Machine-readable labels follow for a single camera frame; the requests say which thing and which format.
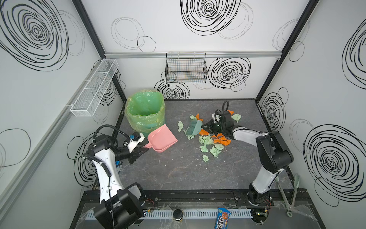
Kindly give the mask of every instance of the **trash bin liner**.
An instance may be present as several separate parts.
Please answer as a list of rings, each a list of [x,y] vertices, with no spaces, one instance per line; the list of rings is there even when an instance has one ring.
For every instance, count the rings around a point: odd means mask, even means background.
[[[165,103],[162,93],[142,90],[131,95],[124,113],[131,127],[145,137],[165,124]]]

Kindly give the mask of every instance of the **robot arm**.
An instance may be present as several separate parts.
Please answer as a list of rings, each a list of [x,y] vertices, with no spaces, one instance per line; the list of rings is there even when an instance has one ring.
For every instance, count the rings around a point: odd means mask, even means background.
[[[249,185],[248,199],[252,205],[259,205],[268,196],[270,186],[294,157],[279,132],[258,132],[244,128],[231,118],[225,101],[222,111],[216,110],[213,119],[202,128],[211,134],[222,133],[233,140],[243,141],[258,148],[262,167],[255,180]]]
[[[123,147],[118,148],[116,139],[105,134],[95,134],[93,143],[84,154],[84,158],[91,160],[97,169],[100,204],[94,208],[94,216],[105,229],[127,228],[143,217],[143,189],[138,183],[124,188],[116,169],[116,161],[128,159],[132,164],[148,151],[147,148],[143,148],[147,139],[143,134],[136,132],[130,136],[124,135],[128,138],[126,137]]]
[[[259,133],[237,127],[233,130],[232,137],[258,147],[262,167],[249,185],[248,199],[252,205],[259,205],[268,196],[278,174],[294,161],[293,155],[279,132]]]

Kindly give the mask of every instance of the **candy wrapper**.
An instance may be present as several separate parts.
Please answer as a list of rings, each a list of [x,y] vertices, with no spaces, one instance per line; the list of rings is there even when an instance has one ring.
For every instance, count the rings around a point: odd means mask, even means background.
[[[230,214],[231,213],[227,209],[219,207],[219,213],[217,215],[216,225],[214,229],[227,229]]]

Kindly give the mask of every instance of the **black wire basket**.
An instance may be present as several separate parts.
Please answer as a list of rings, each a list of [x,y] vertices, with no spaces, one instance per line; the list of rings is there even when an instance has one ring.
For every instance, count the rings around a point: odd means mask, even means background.
[[[167,52],[166,82],[206,83],[207,65],[204,52]]]

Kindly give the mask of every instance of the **crumpled green paper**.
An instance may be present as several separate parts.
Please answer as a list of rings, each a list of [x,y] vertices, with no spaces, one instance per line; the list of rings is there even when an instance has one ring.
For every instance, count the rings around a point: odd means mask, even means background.
[[[183,130],[184,134],[187,136],[188,140],[191,140],[192,138],[194,138],[195,135],[187,135],[187,130]]]
[[[214,144],[214,145],[215,145],[216,149],[218,149],[218,150],[223,150],[224,149],[224,146],[220,143]]]
[[[220,150],[216,149],[215,146],[213,146],[211,149],[210,149],[210,153],[217,158],[218,154],[221,153]]]
[[[204,162],[208,162],[208,161],[210,160],[210,159],[208,159],[208,156],[206,156],[206,155],[204,155],[204,154],[202,155],[202,157],[203,157],[203,161],[204,161]]]
[[[234,119],[236,122],[239,122],[239,119],[241,118],[242,116],[240,114],[234,114],[231,116],[232,119]]]
[[[183,129],[183,123],[181,121],[178,121],[178,132],[180,132]]]
[[[200,148],[201,152],[208,152],[208,149],[204,145],[200,146]]]
[[[199,142],[201,144],[204,144],[205,146],[206,145],[212,145],[213,144],[213,140],[211,139],[211,136],[210,135],[207,135],[207,136],[200,135],[199,136]]]

